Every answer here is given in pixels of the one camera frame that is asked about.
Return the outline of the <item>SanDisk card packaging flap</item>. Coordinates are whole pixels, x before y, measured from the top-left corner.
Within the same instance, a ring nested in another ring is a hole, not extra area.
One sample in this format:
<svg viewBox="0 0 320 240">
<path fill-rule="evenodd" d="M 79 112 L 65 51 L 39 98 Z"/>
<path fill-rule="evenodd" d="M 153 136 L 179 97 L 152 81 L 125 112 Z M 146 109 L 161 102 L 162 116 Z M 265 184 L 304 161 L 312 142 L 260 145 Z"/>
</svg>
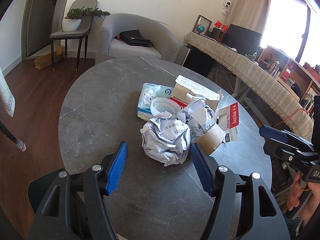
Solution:
<svg viewBox="0 0 320 240">
<path fill-rule="evenodd" d="M 225 132 L 224 142 L 237 141 L 239 126 L 239 104 L 233 103 L 219 109 L 218 126 Z"/>
</svg>

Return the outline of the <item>large white paper ball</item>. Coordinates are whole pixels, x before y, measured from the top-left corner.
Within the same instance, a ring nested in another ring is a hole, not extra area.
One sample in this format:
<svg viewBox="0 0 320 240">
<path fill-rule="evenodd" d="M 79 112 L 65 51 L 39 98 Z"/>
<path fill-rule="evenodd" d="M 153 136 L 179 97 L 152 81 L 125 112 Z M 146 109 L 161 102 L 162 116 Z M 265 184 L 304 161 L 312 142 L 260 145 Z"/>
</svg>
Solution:
<svg viewBox="0 0 320 240">
<path fill-rule="evenodd" d="M 188 124 L 165 111 L 148 121 L 142 129 L 142 148 L 145 154 L 164 166 L 182 164 L 191 144 Z"/>
</svg>

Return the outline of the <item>red white SanDisk cardboard box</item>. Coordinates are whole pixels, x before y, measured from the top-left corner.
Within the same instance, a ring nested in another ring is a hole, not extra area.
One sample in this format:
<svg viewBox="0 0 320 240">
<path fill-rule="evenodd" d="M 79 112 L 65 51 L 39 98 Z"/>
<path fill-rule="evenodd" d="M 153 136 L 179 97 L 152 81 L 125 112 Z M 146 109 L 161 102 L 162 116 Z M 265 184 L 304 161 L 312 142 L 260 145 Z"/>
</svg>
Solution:
<svg viewBox="0 0 320 240">
<path fill-rule="evenodd" d="M 189 93 L 192 96 L 202 95 L 206 98 L 206 104 L 213 110 L 217 109 L 222 94 L 214 92 L 203 85 L 196 83 L 186 77 L 179 75 L 176 80 L 176 85 L 173 88 L 173 92 L 170 99 L 176 102 L 181 110 L 184 109 L 190 102 L 191 96 L 187 96 Z M 205 155 L 211 155 L 224 141 L 225 132 L 218 126 L 218 113 L 216 124 L 213 125 L 203 136 L 192 143 L 197 143 L 202 148 Z"/>
</svg>

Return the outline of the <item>black trash bin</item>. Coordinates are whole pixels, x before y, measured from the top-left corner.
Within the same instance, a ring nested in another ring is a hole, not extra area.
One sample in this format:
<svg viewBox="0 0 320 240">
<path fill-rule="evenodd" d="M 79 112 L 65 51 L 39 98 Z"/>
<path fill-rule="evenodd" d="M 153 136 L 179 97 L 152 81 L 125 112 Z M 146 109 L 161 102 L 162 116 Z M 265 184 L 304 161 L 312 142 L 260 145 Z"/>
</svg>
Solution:
<svg viewBox="0 0 320 240">
<path fill-rule="evenodd" d="M 39 207 L 48 200 L 49 195 L 55 191 L 55 181 L 61 173 L 68 172 L 65 168 L 54 170 L 33 180 L 28 186 L 28 200 L 34 214 L 37 214 Z M 83 191 L 84 173 L 70 174 L 71 187 Z"/>
</svg>

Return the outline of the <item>black table leg with sock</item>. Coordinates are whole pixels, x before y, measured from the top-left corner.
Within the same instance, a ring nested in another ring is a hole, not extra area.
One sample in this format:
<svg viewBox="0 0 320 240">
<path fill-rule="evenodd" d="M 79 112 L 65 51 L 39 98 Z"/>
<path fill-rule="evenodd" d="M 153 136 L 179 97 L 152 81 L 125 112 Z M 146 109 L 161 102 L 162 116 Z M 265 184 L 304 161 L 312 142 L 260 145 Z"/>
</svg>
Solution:
<svg viewBox="0 0 320 240">
<path fill-rule="evenodd" d="M 6 126 L 0 121 L 0 131 L 8 137 L 22 152 L 25 152 L 27 149 L 25 143 L 20 139 L 17 139 L 7 128 Z"/>
</svg>

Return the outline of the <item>black computer monitor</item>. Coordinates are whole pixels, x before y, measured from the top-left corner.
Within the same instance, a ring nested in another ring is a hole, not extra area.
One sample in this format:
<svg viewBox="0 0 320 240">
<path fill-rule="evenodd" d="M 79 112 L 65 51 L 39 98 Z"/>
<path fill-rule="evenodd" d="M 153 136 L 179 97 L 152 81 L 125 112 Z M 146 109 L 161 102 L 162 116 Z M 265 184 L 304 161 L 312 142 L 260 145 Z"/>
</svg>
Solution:
<svg viewBox="0 0 320 240">
<path fill-rule="evenodd" d="M 230 48 L 235 48 L 239 53 L 252 55 L 259 46 L 261 36 L 256 31 L 230 24 L 222 43 Z"/>
</svg>

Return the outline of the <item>patterned white tablecloth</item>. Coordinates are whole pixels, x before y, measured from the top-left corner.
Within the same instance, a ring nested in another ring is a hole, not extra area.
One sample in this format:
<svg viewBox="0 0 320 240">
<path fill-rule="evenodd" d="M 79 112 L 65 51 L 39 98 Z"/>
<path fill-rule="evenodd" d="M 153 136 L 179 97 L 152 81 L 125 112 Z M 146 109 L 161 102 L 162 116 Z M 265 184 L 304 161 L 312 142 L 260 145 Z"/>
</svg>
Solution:
<svg viewBox="0 0 320 240">
<path fill-rule="evenodd" d="M 11 117 L 13 117 L 15 111 L 15 98 L 5 80 L 2 71 L 0 72 L 0 94 L 5 110 Z"/>
</svg>

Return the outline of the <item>white plastic round lid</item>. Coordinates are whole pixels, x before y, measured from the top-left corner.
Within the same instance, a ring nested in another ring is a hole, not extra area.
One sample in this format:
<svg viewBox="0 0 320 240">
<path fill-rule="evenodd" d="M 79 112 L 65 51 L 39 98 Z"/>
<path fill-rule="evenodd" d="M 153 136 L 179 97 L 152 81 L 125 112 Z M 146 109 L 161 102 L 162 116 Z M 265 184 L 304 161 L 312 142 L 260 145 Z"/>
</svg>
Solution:
<svg viewBox="0 0 320 240">
<path fill-rule="evenodd" d="M 164 112 L 176 115 L 180 109 L 180 106 L 169 98 L 154 98 L 150 105 L 150 111 L 153 116 Z"/>
</svg>

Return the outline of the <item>white wet wipes pack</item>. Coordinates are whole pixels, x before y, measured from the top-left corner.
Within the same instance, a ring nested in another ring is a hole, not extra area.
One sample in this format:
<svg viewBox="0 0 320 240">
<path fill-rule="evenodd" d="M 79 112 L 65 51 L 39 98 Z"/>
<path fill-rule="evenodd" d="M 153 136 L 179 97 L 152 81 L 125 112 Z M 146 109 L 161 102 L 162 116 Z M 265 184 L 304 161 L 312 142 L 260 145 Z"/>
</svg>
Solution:
<svg viewBox="0 0 320 240">
<path fill-rule="evenodd" d="M 172 91 L 172 87 L 144 83 L 138 100 L 137 116 L 144 121 L 149 121 L 153 117 L 150 109 L 152 100 L 155 98 L 170 98 Z"/>
</svg>

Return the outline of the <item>beige curtain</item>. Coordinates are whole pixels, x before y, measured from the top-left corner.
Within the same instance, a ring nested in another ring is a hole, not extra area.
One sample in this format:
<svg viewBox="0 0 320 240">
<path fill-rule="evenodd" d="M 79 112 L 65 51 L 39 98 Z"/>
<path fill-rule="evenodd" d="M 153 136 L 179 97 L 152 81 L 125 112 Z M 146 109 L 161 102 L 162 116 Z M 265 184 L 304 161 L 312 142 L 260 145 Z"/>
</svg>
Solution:
<svg viewBox="0 0 320 240">
<path fill-rule="evenodd" d="M 263 33 L 271 6 L 271 0 L 231 0 L 226 24 L 238 25 Z"/>
</svg>

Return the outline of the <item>brown cardboard box on floor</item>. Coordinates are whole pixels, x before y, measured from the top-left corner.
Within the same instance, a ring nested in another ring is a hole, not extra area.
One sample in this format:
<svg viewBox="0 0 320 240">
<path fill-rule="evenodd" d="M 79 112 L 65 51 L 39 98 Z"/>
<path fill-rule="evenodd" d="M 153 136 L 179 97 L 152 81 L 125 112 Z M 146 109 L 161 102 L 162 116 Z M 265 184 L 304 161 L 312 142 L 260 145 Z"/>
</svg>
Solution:
<svg viewBox="0 0 320 240">
<path fill-rule="evenodd" d="M 63 46 L 57 45 L 54 48 L 54 62 L 59 62 L 63 58 Z M 42 70 L 52 65 L 51 53 L 38 57 L 34 60 L 35 68 Z"/>
</svg>

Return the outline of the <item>small blue globe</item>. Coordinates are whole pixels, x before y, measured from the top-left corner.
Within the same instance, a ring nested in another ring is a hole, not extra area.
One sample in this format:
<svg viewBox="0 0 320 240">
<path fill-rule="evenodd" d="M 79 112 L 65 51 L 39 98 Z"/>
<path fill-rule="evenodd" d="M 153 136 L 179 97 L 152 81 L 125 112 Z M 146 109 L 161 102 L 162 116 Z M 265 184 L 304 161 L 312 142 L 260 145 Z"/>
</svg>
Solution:
<svg viewBox="0 0 320 240">
<path fill-rule="evenodd" d="M 196 31 L 199 35 L 201 35 L 205 31 L 205 27 L 201 24 L 197 25 Z"/>
</svg>

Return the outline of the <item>grey door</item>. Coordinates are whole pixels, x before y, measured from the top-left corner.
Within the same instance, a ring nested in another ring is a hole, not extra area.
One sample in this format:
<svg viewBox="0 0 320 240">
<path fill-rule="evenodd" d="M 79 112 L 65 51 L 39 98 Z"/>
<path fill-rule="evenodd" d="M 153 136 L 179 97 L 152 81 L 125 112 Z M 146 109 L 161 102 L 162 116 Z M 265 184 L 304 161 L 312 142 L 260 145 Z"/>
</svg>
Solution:
<svg viewBox="0 0 320 240">
<path fill-rule="evenodd" d="M 50 44 L 57 0 L 27 0 L 25 4 L 21 50 L 26 59 Z"/>
</svg>

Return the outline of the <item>black handbag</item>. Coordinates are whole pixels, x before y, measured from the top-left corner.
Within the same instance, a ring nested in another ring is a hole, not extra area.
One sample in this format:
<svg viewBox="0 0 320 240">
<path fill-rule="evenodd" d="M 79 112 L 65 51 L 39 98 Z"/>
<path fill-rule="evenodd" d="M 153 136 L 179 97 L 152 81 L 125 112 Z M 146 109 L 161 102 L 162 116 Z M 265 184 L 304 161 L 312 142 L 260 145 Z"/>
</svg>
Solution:
<svg viewBox="0 0 320 240">
<path fill-rule="evenodd" d="M 120 39 L 129 46 L 152 47 L 152 42 L 143 38 L 139 30 L 123 31 L 119 34 Z"/>
</svg>

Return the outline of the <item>bonsai plant in white pot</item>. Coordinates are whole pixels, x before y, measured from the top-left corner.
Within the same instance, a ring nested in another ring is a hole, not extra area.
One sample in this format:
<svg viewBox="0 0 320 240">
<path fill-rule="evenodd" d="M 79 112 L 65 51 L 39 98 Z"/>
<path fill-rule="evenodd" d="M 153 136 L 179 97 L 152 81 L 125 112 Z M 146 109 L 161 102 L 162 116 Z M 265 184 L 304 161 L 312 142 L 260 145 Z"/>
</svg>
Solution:
<svg viewBox="0 0 320 240">
<path fill-rule="evenodd" d="M 71 32 L 76 31 L 80 26 L 80 23 L 83 18 L 86 17 L 96 17 L 96 18 L 104 18 L 109 16 L 110 13 L 108 11 L 100 10 L 99 8 L 75 8 L 70 9 L 67 12 L 65 18 L 62 20 L 62 31 Z"/>
</svg>

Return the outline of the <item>grey chair with black legs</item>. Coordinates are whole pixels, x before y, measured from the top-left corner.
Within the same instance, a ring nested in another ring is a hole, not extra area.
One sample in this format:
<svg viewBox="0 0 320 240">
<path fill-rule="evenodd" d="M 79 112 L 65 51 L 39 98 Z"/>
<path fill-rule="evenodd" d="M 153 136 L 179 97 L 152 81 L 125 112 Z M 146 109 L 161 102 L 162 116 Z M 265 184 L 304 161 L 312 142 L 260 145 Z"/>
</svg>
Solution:
<svg viewBox="0 0 320 240">
<path fill-rule="evenodd" d="M 76 0 L 73 2 L 70 12 L 80 12 L 80 9 L 97 9 L 97 0 Z M 68 40 L 79 40 L 77 56 L 76 56 L 76 69 L 75 73 L 78 74 L 79 70 L 79 62 L 80 62 L 80 54 L 82 41 L 85 39 L 84 46 L 84 58 L 87 59 L 87 46 L 88 46 L 88 36 L 91 32 L 91 26 L 93 22 L 93 16 L 83 16 L 79 19 L 70 19 L 64 18 L 62 20 L 62 28 L 59 31 L 51 33 L 49 36 L 50 39 L 50 53 L 52 60 L 53 72 L 55 73 L 55 59 L 54 59 L 54 42 L 58 40 L 65 41 L 65 58 L 67 58 L 67 42 Z"/>
</svg>

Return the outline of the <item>wooden picture frame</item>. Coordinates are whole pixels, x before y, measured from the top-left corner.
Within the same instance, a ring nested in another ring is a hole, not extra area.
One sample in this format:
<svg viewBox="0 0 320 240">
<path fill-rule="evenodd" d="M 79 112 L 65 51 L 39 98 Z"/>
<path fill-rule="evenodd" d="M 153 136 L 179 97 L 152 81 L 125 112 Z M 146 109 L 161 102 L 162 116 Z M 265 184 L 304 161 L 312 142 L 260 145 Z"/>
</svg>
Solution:
<svg viewBox="0 0 320 240">
<path fill-rule="evenodd" d="M 207 33 L 210 30 L 210 27 L 212 25 L 212 21 L 209 20 L 208 18 L 202 16 L 202 15 L 199 15 L 197 20 L 196 20 L 196 22 L 195 22 L 195 24 L 194 24 L 194 27 L 193 27 L 193 30 L 192 30 L 193 33 L 198 34 L 197 31 L 196 31 L 196 27 L 199 24 L 201 24 L 201 25 L 203 25 L 205 27 L 205 31 L 201 35 L 202 36 L 203 35 L 207 35 Z"/>
</svg>

